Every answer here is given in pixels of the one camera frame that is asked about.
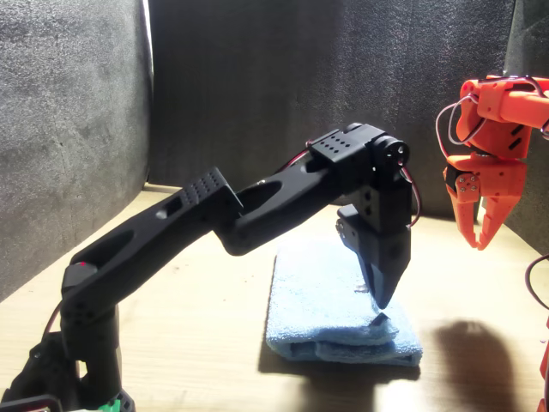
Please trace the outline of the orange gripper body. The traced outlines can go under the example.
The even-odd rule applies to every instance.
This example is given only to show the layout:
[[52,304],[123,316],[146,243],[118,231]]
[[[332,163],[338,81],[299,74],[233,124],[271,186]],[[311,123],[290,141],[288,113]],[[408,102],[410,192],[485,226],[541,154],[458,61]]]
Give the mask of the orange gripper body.
[[449,194],[457,201],[478,201],[481,197],[520,199],[526,165],[487,155],[451,155],[443,176]]

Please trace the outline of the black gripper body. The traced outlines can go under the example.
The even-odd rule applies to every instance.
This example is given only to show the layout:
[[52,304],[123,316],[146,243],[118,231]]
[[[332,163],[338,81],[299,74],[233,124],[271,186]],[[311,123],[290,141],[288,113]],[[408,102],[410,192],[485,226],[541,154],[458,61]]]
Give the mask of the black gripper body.
[[371,277],[399,280],[411,255],[411,233],[407,226],[378,231],[351,204],[339,208],[337,216],[336,230],[341,241],[358,256],[363,273],[369,265]]

